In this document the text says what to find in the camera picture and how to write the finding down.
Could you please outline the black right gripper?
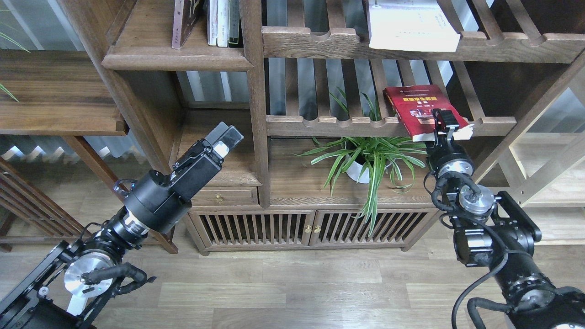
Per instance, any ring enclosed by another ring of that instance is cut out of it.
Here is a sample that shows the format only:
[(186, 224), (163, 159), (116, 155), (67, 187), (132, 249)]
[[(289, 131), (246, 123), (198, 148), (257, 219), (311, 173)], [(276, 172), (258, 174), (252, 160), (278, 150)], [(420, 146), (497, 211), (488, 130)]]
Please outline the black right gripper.
[(435, 119), (433, 148), (447, 147), (454, 141), (454, 133), (460, 128), (460, 124), (451, 110), (432, 109)]

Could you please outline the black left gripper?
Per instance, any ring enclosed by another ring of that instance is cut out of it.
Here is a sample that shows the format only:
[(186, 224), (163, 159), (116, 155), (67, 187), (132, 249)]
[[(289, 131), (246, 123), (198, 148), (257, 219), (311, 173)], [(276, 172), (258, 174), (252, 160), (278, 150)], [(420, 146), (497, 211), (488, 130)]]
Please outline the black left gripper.
[(205, 140), (197, 141), (178, 159), (170, 177), (171, 189), (184, 200), (192, 199), (221, 171), (223, 159), (243, 138), (234, 125), (220, 122)]

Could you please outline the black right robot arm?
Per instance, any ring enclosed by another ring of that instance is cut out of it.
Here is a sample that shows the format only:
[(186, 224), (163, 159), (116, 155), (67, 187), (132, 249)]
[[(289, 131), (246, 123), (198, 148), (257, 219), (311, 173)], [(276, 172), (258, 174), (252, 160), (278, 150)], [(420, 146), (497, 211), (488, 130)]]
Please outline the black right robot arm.
[(434, 109), (432, 116), (434, 140), (426, 142), (428, 165), (436, 178), (431, 200), (449, 217), (457, 259), (467, 267), (489, 268), (457, 298), (452, 327), (464, 298), (493, 277), (505, 302), (470, 298), (468, 314), (477, 329), (485, 328), (478, 308), (504, 313), (514, 329), (582, 329), (583, 292), (556, 287), (533, 260), (534, 244), (542, 238), (539, 227), (508, 192), (493, 194), (473, 181), (473, 163), (454, 140), (459, 123), (453, 112)]

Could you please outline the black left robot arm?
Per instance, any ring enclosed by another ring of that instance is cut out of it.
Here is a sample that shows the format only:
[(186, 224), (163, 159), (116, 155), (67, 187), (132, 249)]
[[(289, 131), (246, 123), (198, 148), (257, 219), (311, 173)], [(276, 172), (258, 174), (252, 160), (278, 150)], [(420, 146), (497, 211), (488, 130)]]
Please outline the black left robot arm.
[(169, 175), (149, 171), (122, 192), (123, 207), (87, 239), (61, 241), (1, 302), (3, 329), (89, 329), (105, 304), (151, 283), (124, 262), (148, 232), (168, 233), (192, 207), (193, 196), (221, 169), (243, 140), (221, 122), (194, 143)]

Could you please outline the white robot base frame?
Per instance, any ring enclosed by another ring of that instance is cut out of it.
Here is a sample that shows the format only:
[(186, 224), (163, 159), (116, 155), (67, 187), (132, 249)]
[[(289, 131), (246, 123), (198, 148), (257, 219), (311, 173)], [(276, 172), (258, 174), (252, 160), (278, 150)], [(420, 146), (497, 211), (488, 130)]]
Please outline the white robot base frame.
[(66, 311), (72, 316), (79, 316), (85, 310), (88, 299), (88, 297), (72, 295)]

